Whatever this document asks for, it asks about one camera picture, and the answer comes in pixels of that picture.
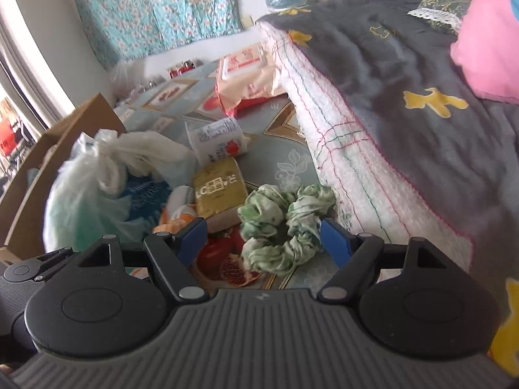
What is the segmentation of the green white scrunchie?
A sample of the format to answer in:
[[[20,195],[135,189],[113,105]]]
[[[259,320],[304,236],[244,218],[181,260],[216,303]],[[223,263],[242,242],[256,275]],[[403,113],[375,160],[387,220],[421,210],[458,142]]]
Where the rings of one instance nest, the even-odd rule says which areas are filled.
[[[335,205],[328,186],[315,183],[284,192],[264,184],[237,209],[246,270],[286,276],[322,249],[322,219]]]

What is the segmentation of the orange white striped cloth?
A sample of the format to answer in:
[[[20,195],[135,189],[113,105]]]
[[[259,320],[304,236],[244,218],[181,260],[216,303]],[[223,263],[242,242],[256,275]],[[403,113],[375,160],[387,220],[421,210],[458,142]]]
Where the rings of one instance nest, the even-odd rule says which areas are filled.
[[[196,217],[194,189],[187,185],[179,186],[167,199],[153,233],[176,234]]]

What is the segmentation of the red pomegranate pack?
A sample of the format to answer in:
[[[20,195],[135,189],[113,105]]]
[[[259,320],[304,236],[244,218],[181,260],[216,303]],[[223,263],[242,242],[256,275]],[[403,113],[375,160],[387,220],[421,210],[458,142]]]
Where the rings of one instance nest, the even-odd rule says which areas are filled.
[[[208,291],[253,285],[263,275],[247,270],[244,266],[241,255],[244,244],[238,226],[210,234],[207,244],[190,266],[190,271]]]

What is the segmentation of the yellow snack packet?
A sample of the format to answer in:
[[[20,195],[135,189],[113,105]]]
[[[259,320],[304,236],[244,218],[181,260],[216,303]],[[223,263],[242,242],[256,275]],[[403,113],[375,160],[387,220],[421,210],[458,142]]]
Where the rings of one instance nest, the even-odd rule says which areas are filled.
[[[227,157],[212,162],[194,176],[196,212],[204,219],[241,206],[248,196],[237,161]]]

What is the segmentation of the white plastic bag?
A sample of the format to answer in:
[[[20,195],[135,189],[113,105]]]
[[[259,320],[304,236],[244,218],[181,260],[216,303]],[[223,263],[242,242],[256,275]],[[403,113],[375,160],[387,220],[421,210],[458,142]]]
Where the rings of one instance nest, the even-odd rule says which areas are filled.
[[[80,252],[105,234],[141,241],[172,191],[192,183],[195,167],[192,150],[155,131],[81,134],[47,197],[44,248]]]

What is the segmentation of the brown cardboard box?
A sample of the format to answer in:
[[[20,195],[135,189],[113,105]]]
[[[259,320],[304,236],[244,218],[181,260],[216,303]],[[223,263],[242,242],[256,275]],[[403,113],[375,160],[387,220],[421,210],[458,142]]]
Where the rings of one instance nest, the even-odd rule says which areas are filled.
[[[80,134],[126,128],[98,94],[48,129],[31,149],[1,197],[1,258],[26,260],[45,253],[42,230],[47,197]]]

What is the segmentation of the red cans cluster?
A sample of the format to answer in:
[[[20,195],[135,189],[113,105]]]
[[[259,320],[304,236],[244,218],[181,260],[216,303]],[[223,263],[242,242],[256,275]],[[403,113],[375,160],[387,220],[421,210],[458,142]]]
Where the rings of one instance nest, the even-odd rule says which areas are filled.
[[[185,74],[186,72],[193,70],[195,68],[196,68],[195,64],[192,61],[187,60],[185,62],[180,62],[180,63],[168,68],[167,73],[168,73],[169,78],[173,79],[173,78],[179,77],[179,76]]]

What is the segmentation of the pink white wipes pack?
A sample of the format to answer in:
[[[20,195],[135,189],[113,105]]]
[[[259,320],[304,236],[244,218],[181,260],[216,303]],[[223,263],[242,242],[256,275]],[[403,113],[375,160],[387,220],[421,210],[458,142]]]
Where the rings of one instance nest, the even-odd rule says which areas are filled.
[[[220,59],[215,95],[227,116],[285,93],[271,54],[259,42]]]

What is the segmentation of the grey blanket yellow flowers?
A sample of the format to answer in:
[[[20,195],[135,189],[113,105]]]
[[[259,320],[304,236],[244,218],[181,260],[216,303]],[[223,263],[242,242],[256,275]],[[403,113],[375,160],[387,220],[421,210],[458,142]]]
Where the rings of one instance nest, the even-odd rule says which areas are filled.
[[[376,148],[473,244],[467,270],[499,301],[518,276],[518,109],[478,99],[450,59],[453,36],[407,13],[420,0],[331,0],[262,17],[301,32]]]

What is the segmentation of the pink pillow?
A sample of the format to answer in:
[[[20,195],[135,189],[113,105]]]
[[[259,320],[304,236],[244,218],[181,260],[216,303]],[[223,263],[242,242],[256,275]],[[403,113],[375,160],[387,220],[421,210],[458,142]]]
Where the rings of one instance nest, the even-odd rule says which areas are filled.
[[[518,0],[472,0],[450,56],[481,99],[518,103]]]

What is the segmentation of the teal floral hanging cloth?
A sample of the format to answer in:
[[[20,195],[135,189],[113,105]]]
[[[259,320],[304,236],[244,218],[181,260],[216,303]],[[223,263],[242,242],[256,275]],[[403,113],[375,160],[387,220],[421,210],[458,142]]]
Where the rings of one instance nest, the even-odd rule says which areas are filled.
[[[98,62],[111,69],[241,32],[236,0],[75,0]]]

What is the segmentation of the green patterned lace pillow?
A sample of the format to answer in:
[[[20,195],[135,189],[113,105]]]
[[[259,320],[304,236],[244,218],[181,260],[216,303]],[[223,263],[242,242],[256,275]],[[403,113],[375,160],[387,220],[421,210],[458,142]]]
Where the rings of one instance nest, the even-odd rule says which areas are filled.
[[[458,35],[472,0],[421,0],[408,15],[422,19],[434,29]]]

